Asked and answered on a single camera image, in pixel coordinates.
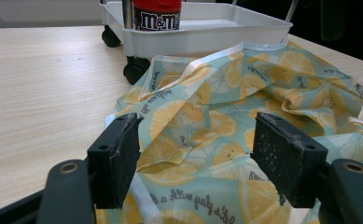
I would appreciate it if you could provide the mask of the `white rolling cart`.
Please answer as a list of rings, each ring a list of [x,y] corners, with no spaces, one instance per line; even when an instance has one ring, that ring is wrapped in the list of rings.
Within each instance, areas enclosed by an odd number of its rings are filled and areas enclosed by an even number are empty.
[[[277,19],[235,3],[181,0],[180,26],[173,31],[138,31],[133,22],[133,0],[100,0],[102,39],[108,47],[121,45],[127,64],[123,75],[133,84],[157,55],[199,55],[242,42],[280,45],[292,27],[289,18]]]

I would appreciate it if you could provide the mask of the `brown candy jar red lid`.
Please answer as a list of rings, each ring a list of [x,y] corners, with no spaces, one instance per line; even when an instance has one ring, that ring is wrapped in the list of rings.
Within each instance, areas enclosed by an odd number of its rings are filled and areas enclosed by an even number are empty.
[[[180,26],[181,0],[133,0],[138,31],[173,31]]]

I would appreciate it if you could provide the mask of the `lemon print cloth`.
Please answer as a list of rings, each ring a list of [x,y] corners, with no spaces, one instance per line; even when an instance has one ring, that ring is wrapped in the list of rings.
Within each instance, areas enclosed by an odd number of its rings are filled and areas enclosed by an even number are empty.
[[[363,85],[292,43],[157,56],[116,112],[141,118],[137,187],[98,224],[289,224],[290,204],[251,157],[260,112],[307,133],[330,160],[363,162]]]

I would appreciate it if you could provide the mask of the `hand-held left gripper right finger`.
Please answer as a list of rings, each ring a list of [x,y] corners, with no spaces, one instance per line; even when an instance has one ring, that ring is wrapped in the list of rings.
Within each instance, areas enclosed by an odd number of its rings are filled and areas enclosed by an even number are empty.
[[[258,112],[251,158],[295,208],[312,208],[328,150],[285,119]]]

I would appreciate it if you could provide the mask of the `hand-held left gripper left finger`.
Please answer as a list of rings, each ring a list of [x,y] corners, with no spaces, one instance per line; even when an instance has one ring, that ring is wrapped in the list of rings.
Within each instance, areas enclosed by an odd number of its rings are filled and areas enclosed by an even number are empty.
[[[98,209],[120,209],[140,157],[135,113],[113,119],[88,149],[93,203]]]

